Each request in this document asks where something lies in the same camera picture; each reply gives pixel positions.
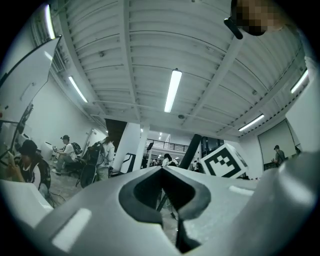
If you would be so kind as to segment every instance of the white cube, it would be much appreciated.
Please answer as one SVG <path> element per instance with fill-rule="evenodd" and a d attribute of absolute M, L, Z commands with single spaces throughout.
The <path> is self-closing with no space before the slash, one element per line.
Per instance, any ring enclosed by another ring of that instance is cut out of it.
<path fill-rule="evenodd" d="M 218 149 L 200 159 L 207 175 L 225 178 L 237 178 L 248 171 L 248 165 L 236 149 L 224 144 Z"/>

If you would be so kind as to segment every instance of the projector screen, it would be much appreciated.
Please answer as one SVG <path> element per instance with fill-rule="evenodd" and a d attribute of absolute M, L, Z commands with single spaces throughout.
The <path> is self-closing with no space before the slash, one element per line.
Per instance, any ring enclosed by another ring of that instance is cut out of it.
<path fill-rule="evenodd" d="M 286 120 L 260 134 L 258 139 L 263 164 L 271 163 L 271 160 L 276 157 L 275 145 L 279 145 L 286 158 L 296 154 L 295 143 Z"/>

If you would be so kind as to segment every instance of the railing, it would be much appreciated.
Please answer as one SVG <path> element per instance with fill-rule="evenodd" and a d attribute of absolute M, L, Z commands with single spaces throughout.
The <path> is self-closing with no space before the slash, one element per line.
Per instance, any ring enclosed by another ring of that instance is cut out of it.
<path fill-rule="evenodd" d="M 145 146 L 148 147 L 149 144 L 152 142 L 153 142 L 152 148 L 156 148 L 156 149 L 177 150 L 177 151 L 186 152 L 189 147 L 187 145 L 174 144 L 170 142 L 164 142 L 164 141 L 159 141 L 159 140 L 154 140 L 149 138 L 146 140 Z"/>

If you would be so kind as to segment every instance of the black pole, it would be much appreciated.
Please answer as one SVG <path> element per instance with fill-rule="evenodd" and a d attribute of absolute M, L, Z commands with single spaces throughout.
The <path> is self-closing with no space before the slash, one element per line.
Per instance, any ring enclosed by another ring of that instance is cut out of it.
<path fill-rule="evenodd" d="M 201 141 L 201 138 L 202 136 L 199 135 L 199 134 L 195 134 L 193 135 L 193 138 L 190 142 L 190 145 L 188 147 L 188 149 L 186 150 L 185 152 L 185 155 L 181 161 L 181 164 L 179 165 L 180 168 L 182 169 L 188 169 L 191 162 L 192 162 L 192 159 L 194 158 L 196 152 L 197 152 L 197 149 L 198 149 L 198 146 L 199 146 L 199 143 Z"/>

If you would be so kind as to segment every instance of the woman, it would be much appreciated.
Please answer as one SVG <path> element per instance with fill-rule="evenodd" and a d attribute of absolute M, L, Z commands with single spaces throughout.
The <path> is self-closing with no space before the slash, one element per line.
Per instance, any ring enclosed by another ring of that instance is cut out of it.
<path fill-rule="evenodd" d="M 162 166 L 175 166 L 178 167 L 178 162 L 166 153 L 164 154 L 164 160 L 162 161 Z"/>
<path fill-rule="evenodd" d="M 115 146 L 111 137 L 99 141 L 97 145 L 100 147 L 100 154 L 98 157 L 98 167 L 96 169 L 97 181 L 104 181 L 108 179 L 109 167 L 114 163 Z"/>
<path fill-rule="evenodd" d="M 21 160 L 14 164 L 13 155 L 8 165 L 9 178 L 16 177 L 19 182 L 32 183 L 39 190 L 40 194 L 46 198 L 50 186 L 50 168 L 37 152 L 37 145 L 30 139 L 24 141 L 18 149 Z"/>

